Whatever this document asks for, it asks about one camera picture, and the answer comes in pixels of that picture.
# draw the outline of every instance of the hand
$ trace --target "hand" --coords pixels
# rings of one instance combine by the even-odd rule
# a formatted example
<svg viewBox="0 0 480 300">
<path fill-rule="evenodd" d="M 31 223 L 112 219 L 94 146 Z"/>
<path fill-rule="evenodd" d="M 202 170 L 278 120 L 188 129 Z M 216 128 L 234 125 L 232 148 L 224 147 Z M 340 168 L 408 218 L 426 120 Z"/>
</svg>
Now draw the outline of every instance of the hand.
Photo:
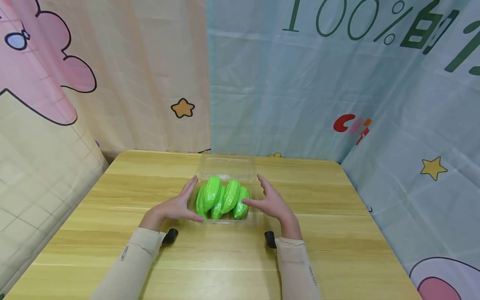
<svg viewBox="0 0 480 300">
<path fill-rule="evenodd" d="M 188 199 L 197 182 L 198 178 L 195 175 L 183 186 L 178 196 L 160 203 L 147 211 L 139 227 L 158 231 L 165 219 L 189 219 L 203 222 L 204 218 L 201 215 L 187 208 Z"/>
<path fill-rule="evenodd" d="M 280 193 L 268 182 L 265 177 L 257 174 L 265 199 L 242 199 L 242 203 L 261 210 L 264 214 L 277 218 L 282 228 L 282 237 L 292 240 L 302 240 L 300 225 L 297 217 L 285 203 Z"/>
<path fill-rule="evenodd" d="M 258 180 L 264 189 L 265 199 L 253 200 L 242 199 L 242 202 L 248 206 L 261 210 L 264 214 L 277 218 L 278 220 L 290 218 L 293 212 L 285 203 L 280 193 L 272 186 L 268 180 L 260 174 L 257 174 Z"/>
</svg>

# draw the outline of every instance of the green vegetable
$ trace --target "green vegetable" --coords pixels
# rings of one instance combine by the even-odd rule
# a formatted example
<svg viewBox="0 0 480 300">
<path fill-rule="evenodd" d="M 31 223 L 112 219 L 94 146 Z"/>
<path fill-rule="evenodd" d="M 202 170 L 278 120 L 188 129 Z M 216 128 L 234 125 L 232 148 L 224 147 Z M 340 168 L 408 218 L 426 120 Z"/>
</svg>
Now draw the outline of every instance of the green vegetable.
<svg viewBox="0 0 480 300">
<path fill-rule="evenodd" d="M 197 200 L 195 201 L 195 208 L 197 213 L 207 219 L 207 213 L 204 210 L 204 194 L 205 194 L 206 185 L 200 188 L 197 195 Z"/>
<path fill-rule="evenodd" d="M 212 176 L 208 179 L 204 195 L 204 210 L 206 212 L 215 205 L 215 200 L 220 193 L 221 186 L 222 180 L 220 180 L 219 176 Z"/>
<path fill-rule="evenodd" d="M 212 215 L 212 219 L 218 220 L 222 217 L 222 207 L 223 207 L 223 199 L 225 198 L 225 191 L 227 190 L 226 186 L 220 187 L 220 193 L 218 194 L 218 198 L 215 201 L 215 205 L 212 208 L 210 214 Z"/>
<path fill-rule="evenodd" d="M 223 199 L 223 207 L 221 209 L 222 214 L 228 213 L 232 210 L 240 195 L 240 183 L 235 179 L 230 180 L 227 184 L 227 189 L 225 190 L 225 198 Z"/>
<path fill-rule="evenodd" d="M 242 186 L 240 187 L 240 195 L 237 201 L 237 205 L 233 209 L 233 218 L 238 220 L 243 218 L 248 212 L 248 205 L 243 204 L 241 201 L 242 199 L 249 199 L 250 193 L 248 192 L 247 188 Z"/>
</svg>

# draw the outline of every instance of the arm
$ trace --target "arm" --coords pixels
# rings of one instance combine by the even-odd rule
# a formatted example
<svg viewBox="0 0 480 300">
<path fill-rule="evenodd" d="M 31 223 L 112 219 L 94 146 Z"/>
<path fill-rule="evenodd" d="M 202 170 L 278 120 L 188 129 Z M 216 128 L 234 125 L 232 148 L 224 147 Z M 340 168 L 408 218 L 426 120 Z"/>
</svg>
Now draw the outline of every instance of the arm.
<svg viewBox="0 0 480 300">
<path fill-rule="evenodd" d="M 301 239 L 295 215 L 281 220 L 282 237 L 275 239 L 283 300 L 320 300 L 317 282 Z"/>
<path fill-rule="evenodd" d="M 165 233 L 137 228 L 91 300 L 137 300 Z"/>
<path fill-rule="evenodd" d="M 90 300 L 137 300 L 148 271 L 158 255 L 165 233 L 159 232 L 165 219 L 190 219 L 203 222 L 203 217 L 187 209 L 187 201 L 198 179 L 194 176 L 181 193 L 145 213 L 127 246 L 96 288 Z"/>
<path fill-rule="evenodd" d="M 320 300 L 320 292 L 313 276 L 297 217 L 271 183 L 260 174 L 257 176 L 264 189 L 265 199 L 243 199 L 242 202 L 258 208 L 280 222 L 282 237 L 275 239 L 275 244 L 282 279 L 282 299 Z"/>
</svg>

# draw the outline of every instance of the pink cartoon character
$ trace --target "pink cartoon character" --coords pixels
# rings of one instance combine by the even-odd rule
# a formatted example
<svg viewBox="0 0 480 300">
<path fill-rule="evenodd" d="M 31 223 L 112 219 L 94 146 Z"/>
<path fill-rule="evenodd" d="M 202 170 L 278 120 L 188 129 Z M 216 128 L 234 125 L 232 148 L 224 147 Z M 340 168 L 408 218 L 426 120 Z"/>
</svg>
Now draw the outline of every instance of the pink cartoon character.
<svg viewBox="0 0 480 300">
<path fill-rule="evenodd" d="M 0 0 L 0 35 L 0 96 L 12 94 L 55 124 L 75 123 L 62 87 L 90 93 L 96 79 L 83 60 L 65 54 L 71 42 L 65 22 L 37 0 Z"/>
<path fill-rule="evenodd" d="M 410 279 L 423 300 L 480 299 L 480 270 L 446 257 L 418 262 Z"/>
</svg>

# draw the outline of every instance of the light blue fabric backdrop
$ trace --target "light blue fabric backdrop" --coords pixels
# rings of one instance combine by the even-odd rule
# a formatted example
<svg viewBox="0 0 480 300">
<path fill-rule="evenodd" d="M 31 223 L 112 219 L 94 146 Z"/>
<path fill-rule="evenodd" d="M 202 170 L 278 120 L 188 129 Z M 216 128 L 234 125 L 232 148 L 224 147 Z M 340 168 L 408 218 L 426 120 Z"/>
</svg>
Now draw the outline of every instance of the light blue fabric backdrop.
<svg viewBox="0 0 480 300">
<path fill-rule="evenodd" d="M 207 3 L 212 151 L 341 163 L 425 299 L 480 299 L 480 2 Z"/>
</svg>

